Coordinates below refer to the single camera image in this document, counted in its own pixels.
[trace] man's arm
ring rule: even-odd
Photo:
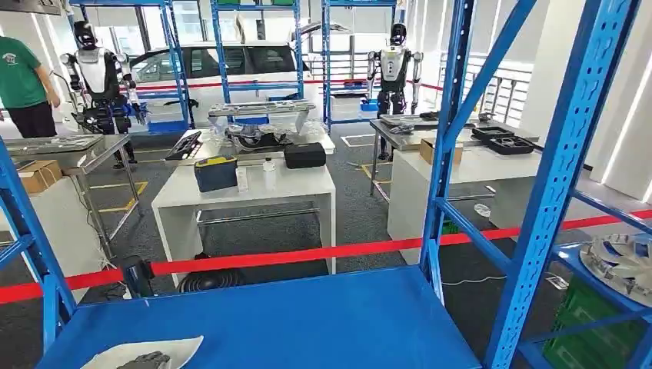
[[[57,96],[55,89],[52,87],[52,81],[50,81],[48,71],[43,68],[43,65],[39,65],[38,67],[34,68],[34,71],[36,72],[38,79],[41,80],[41,83],[45,88],[45,97],[48,99],[49,103],[52,104],[52,106],[58,108],[58,106],[61,104],[61,100]]]

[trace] car window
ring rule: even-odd
[[[226,74],[243,75],[245,73],[245,54],[242,48],[224,48],[226,57]],[[220,75],[218,52],[214,48],[196,48],[190,56],[193,78],[215,77]]]
[[[136,83],[175,80],[170,55],[167,52],[159,52],[136,62],[131,67],[131,75]]]
[[[247,51],[254,66],[254,73],[279,73],[296,70],[289,46],[249,46]]]

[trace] gray carpet floor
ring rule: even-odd
[[[371,163],[373,148],[371,145],[349,148],[341,140],[342,136],[364,135],[372,133],[366,124],[339,125],[333,129],[332,139],[337,146],[334,155],[328,158],[328,168],[337,188],[337,238],[338,244],[352,244],[366,241],[389,240],[386,232],[388,204],[381,196],[370,197],[369,179],[357,166]],[[370,144],[372,137],[356,138],[352,144]],[[161,240],[158,235],[154,216],[150,207],[173,168],[159,161],[165,155],[162,151],[175,141],[169,138],[162,141],[136,139],[135,145],[141,164],[135,170],[136,181],[146,181],[141,194],[144,216],[131,217],[118,233],[115,253],[120,256],[137,254],[151,261],[165,259]],[[91,185],[110,185],[124,183],[125,174],[110,168],[106,163],[91,175]],[[391,166],[379,167],[379,178],[391,177]],[[390,184],[383,184],[387,192]],[[94,199],[100,208],[124,206],[131,197],[127,188],[98,188],[93,190]],[[491,200],[483,201],[491,206]],[[493,225],[473,210],[474,203],[457,203],[459,210],[468,216],[480,229],[492,228]],[[301,208],[302,204],[287,205],[282,208]],[[237,214],[249,214],[261,209],[237,211]],[[223,216],[227,213],[206,214]],[[113,229],[122,213],[105,213],[103,218],[108,229]],[[210,255],[248,254],[271,251],[289,251],[320,246],[318,222],[313,214],[286,218],[269,218],[255,221],[241,221],[231,224],[211,226],[202,230],[205,251]],[[582,231],[565,231],[560,233],[558,241],[586,240],[589,237]],[[506,254],[514,249],[511,239],[497,240],[496,244]],[[477,280],[488,275],[500,276],[501,273],[472,245],[460,244],[448,246],[441,251],[441,273],[446,282],[462,279]],[[338,272],[359,271],[404,264],[399,253],[368,255],[356,258],[338,259]],[[568,278],[568,274],[556,265],[551,265],[553,272]],[[247,283],[263,283],[288,278],[304,278],[327,273],[323,261],[295,263],[288,265],[248,268],[243,271]],[[21,260],[11,263],[0,271],[0,285],[10,285],[30,281]],[[501,296],[503,281],[486,281],[483,283],[465,283],[458,286],[446,286],[444,294],[446,308],[456,321],[462,334],[466,337],[474,352],[481,357],[484,353],[491,325]],[[169,276],[156,277],[154,289],[160,294],[174,293]],[[104,286],[91,289],[83,302],[105,301],[120,298],[121,286]],[[534,308],[528,319],[526,334],[549,331],[556,307],[563,292],[542,282],[535,298]],[[0,367],[33,367],[42,352],[41,305],[40,301],[25,301],[17,304],[0,305]]]

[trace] window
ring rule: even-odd
[[[179,42],[183,45],[204,41],[197,2],[174,2],[174,4]]]
[[[226,74],[245,73],[245,53],[239,47],[225,48]],[[190,57],[192,78],[215,77],[220,75],[218,52],[213,48],[196,48]]]
[[[131,67],[136,83],[174,81],[175,73],[170,65],[168,52],[159,52],[137,61]]]
[[[289,46],[247,47],[254,73],[279,73],[295,71],[294,57]]]

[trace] blue shelf upright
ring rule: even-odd
[[[331,133],[331,126],[345,123],[358,123],[368,119],[334,120],[331,107],[331,7],[391,8],[391,20],[396,13],[396,0],[321,0],[321,87],[323,92],[322,121]],[[401,10],[399,22],[403,22],[405,10]]]
[[[304,98],[304,63],[301,58],[301,1],[294,0],[292,5],[220,5],[218,0],[211,0],[211,11],[213,13],[213,32],[215,33],[215,48],[218,52],[218,65],[222,80],[222,91],[224,93],[225,103],[231,103],[231,91],[260,91],[260,90],[278,90],[283,88],[296,88],[298,98]],[[227,77],[227,65],[225,62],[224,46],[222,43],[220,29],[220,12],[223,11],[292,11],[294,15],[294,60],[297,65],[297,83],[258,83],[251,82],[230,86]]]
[[[508,258],[486,239],[446,199],[455,139],[536,1],[519,0],[516,3],[466,99],[462,100],[475,2],[454,2],[448,53],[457,57],[449,58],[446,65],[444,103],[440,114],[442,124],[439,125],[435,146],[420,266],[443,303],[437,254],[442,221],[444,216],[448,216],[507,275],[484,358],[485,367],[505,368],[510,366],[517,350],[535,289],[549,260],[551,245],[571,198],[574,196],[628,224],[642,223],[639,219],[633,219],[622,211],[609,208],[574,190],[639,1],[589,1],[584,6],[521,235],[512,258]],[[643,231],[650,230],[644,224],[639,224],[638,227]],[[639,314],[650,313],[650,309],[642,311]],[[524,342],[521,347],[524,355],[532,358],[531,364],[547,367],[540,354],[532,354],[533,345],[530,341]],[[630,359],[629,367],[648,367],[652,358],[651,347],[652,329],[648,330]]]
[[[158,122],[160,125],[177,126],[181,123],[181,130],[185,131],[188,128],[195,129],[195,117],[192,115],[190,108],[190,88],[188,85],[188,77],[186,76],[186,68],[184,65],[183,54],[181,50],[181,43],[179,41],[179,34],[177,31],[177,21],[175,18],[175,7],[172,0],[70,0],[70,5],[78,6],[84,20],[88,21],[88,13],[86,8],[91,7],[135,7],[135,6],[151,6],[158,7],[161,12],[161,23],[163,24],[163,34],[165,36],[165,43],[170,48],[170,65],[175,74],[176,94],[166,92],[150,92],[139,93],[139,98],[178,98],[179,106],[181,108],[181,115],[183,122]]]

